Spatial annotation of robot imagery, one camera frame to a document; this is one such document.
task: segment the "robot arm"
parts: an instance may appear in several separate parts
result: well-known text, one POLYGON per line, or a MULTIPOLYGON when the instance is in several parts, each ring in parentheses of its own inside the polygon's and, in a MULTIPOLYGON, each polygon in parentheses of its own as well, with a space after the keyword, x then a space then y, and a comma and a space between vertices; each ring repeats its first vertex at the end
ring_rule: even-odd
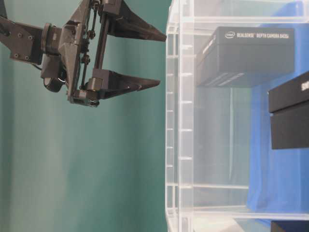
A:
POLYGON ((44 86, 52 92, 59 92, 66 85, 70 103, 97 107, 101 99, 160 84, 156 80, 102 69, 107 35, 162 42, 166 40, 164 34, 134 14, 123 0, 82 0, 62 28, 49 23, 42 29, 12 22, 6 19, 5 8, 2 8, 0 15, 0 42, 10 49, 11 58, 40 65, 45 54, 41 73, 44 86), (93 22, 90 28, 91 12, 93 22), (85 83, 90 62, 88 46, 96 36, 94 28, 97 17, 101 23, 97 55, 92 77, 85 83), (82 79, 79 81, 82 65, 82 79))

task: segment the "black box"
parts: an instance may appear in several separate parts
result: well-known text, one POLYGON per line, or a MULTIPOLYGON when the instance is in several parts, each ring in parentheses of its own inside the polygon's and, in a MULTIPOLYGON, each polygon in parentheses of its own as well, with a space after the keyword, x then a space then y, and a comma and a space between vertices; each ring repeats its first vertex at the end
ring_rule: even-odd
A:
POLYGON ((294 29, 218 27, 197 54, 197 85, 253 87, 294 71, 294 29))
POLYGON ((272 221, 271 232, 309 232, 309 221, 272 221))
POLYGON ((309 147, 309 72, 269 91, 273 149, 309 147))

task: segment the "green backdrop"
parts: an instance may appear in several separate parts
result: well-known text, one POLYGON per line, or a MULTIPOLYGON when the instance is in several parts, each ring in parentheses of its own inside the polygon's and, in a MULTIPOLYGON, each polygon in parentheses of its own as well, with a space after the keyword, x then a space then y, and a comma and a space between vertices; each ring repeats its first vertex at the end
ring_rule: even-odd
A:
MULTIPOLYGON (((165 31, 170 0, 126 2, 165 31)), ((62 26, 78 3, 6 1, 11 20, 39 27, 62 26)), ((0 52, 1 231, 165 232, 164 43, 109 37, 104 68, 162 83, 98 109, 48 92, 36 69, 0 52)))

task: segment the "clear plastic container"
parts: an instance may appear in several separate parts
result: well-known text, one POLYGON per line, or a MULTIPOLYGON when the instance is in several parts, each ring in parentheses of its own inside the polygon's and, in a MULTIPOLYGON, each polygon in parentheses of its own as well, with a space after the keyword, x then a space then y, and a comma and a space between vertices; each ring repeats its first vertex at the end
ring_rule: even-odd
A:
POLYGON ((272 220, 309 220, 309 150, 271 148, 267 95, 309 70, 308 20, 307 0, 172 1, 170 232, 269 232, 272 220), (228 40, 257 36, 265 43, 228 40))

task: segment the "camera box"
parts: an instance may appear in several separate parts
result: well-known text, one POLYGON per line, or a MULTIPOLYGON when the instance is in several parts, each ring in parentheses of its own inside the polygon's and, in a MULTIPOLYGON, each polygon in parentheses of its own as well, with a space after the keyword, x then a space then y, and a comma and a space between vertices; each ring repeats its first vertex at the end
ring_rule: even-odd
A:
POLYGON ((294 71, 294 29, 218 27, 197 54, 198 86, 253 87, 294 71))

